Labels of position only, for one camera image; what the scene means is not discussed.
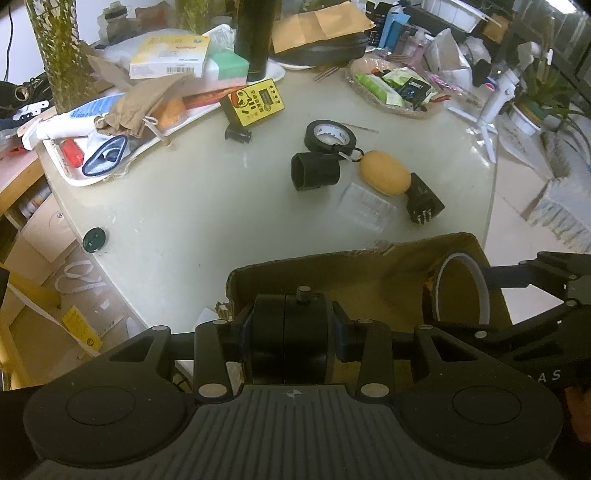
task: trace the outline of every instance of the brown cloth bag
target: brown cloth bag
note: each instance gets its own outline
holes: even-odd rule
[[[103,135],[133,135],[141,137],[144,117],[150,116],[190,73],[176,73],[139,82],[117,100],[109,113],[95,118],[95,128]]]

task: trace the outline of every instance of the white round table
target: white round table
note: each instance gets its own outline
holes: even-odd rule
[[[448,111],[428,120],[385,113],[357,95],[341,73],[318,83],[313,76],[287,72],[277,84],[285,110],[253,125],[249,144],[224,140],[228,121],[218,109],[174,134],[169,147],[142,154],[125,177],[87,187],[68,185],[40,152],[78,238],[96,226],[107,232],[96,260],[147,326],[191,331],[204,307],[225,301],[228,274],[249,264],[459,231],[484,242],[496,166],[485,160],[468,124]],[[445,210],[415,225],[406,197],[399,196],[383,231],[359,225],[339,207],[352,181],[363,184],[348,161],[340,162],[337,185],[297,192],[291,158],[306,151],[306,126],[317,119],[377,129],[353,129],[358,146],[394,155]]]

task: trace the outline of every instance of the yellow electronic module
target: yellow electronic module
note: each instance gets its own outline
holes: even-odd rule
[[[271,79],[247,85],[226,95],[220,102],[230,124],[242,127],[285,108],[275,82]]]

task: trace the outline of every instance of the black round magnet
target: black round magnet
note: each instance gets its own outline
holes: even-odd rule
[[[82,247],[86,252],[93,254],[105,246],[106,240],[105,231],[101,227],[95,226],[86,232],[82,239]]]

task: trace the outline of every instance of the wooden drawer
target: wooden drawer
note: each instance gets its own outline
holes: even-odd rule
[[[76,240],[53,194],[41,204],[21,233],[50,262]]]

